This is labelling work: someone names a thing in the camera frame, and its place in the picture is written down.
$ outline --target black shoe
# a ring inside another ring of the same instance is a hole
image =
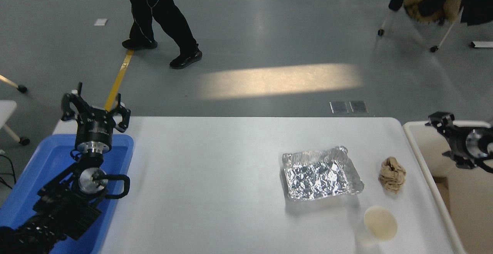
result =
[[[122,42],[123,47],[128,50],[139,50],[142,48],[145,49],[154,49],[157,47],[157,41],[153,42],[138,42],[136,40],[126,40]]]
[[[199,45],[196,46],[195,51],[190,55],[183,55],[176,57],[171,63],[169,63],[169,67],[173,69],[183,69],[192,63],[200,61],[202,59],[202,51],[199,50]]]

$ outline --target gray floor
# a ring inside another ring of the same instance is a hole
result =
[[[438,110],[492,121],[493,23],[423,25],[400,10],[377,29],[389,0],[175,0],[204,53],[184,70],[168,63],[178,47],[155,26],[159,47],[136,52],[120,87],[133,115],[208,117],[395,117],[402,124]],[[18,108],[0,131],[0,149],[19,175],[60,119],[63,93],[102,107],[120,69],[132,24],[128,0],[0,0],[0,99]],[[97,18],[106,26],[93,26]],[[334,115],[329,101],[365,101],[367,114]],[[2,161],[0,169],[8,170]],[[9,190],[0,186],[3,198]]]

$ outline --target black pants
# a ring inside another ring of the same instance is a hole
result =
[[[130,29],[130,39],[140,42],[153,42],[153,18],[180,47],[181,54],[195,51],[197,43],[190,27],[173,0],[130,0],[134,24]]]

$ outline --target blue plastic tray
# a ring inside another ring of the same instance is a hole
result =
[[[35,214],[33,205],[39,200],[37,192],[49,180],[74,163],[70,151],[74,149],[75,135],[52,135],[37,147],[14,189],[0,210],[0,226],[18,228]],[[132,159],[134,140],[127,135],[113,135],[113,146],[104,155],[101,169],[108,174],[126,174]],[[109,182],[110,194],[119,194],[123,182]],[[50,254],[96,254],[99,252],[118,200],[104,199],[97,208],[102,215],[75,241],[67,238],[58,242]]]

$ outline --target chair leg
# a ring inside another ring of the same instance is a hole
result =
[[[14,131],[12,131],[12,129],[10,129],[9,126],[7,126],[7,124],[4,124],[2,129],[5,129],[5,131],[9,134],[9,136],[13,138],[16,142],[19,142],[21,145],[29,144],[30,140],[28,138],[17,136],[17,134],[14,133]]]
[[[7,84],[9,84],[9,85],[11,85],[11,86],[13,86],[14,88],[16,88],[21,93],[24,93],[24,92],[28,91],[28,89],[26,88],[26,86],[24,86],[24,85],[18,85],[16,83],[12,82],[11,80],[5,78],[3,75],[0,75],[0,80],[3,81],[3,82],[5,82],[5,83],[7,83]]]
[[[438,51],[438,49],[439,49],[440,47],[442,47],[443,42],[445,41],[445,39],[447,38],[447,36],[449,35],[450,31],[452,30],[452,28],[453,28],[453,26],[454,26],[455,24],[456,24],[456,22],[454,21],[454,22],[450,25],[449,29],[447,30],[447,33],[445,33],[445,35],[444,35],[444,37],[442,38],[442,41],[440,42],[440,44],[439,44],[439,45],[435,45],[435,46],[433,46],[433,47],[431,47],[431,48],[430,48],[430,51],[431,51],[431,52],[436,52],[436,51]]]
[[[387,13],[387,15],[385,16],[385,19],[384,19],[384,22],[382,22],[382,26],[380,26],[380,29],[378,30],[377,32],[377,35],[379,37],[381,37],[382,35],[384,35],[385,33],[385,25],[387,24],[387,21],[389,20],[389,17],[391,17],[391,14],[393,14],[394,11],[392,10],[389,10],[389,12]]]

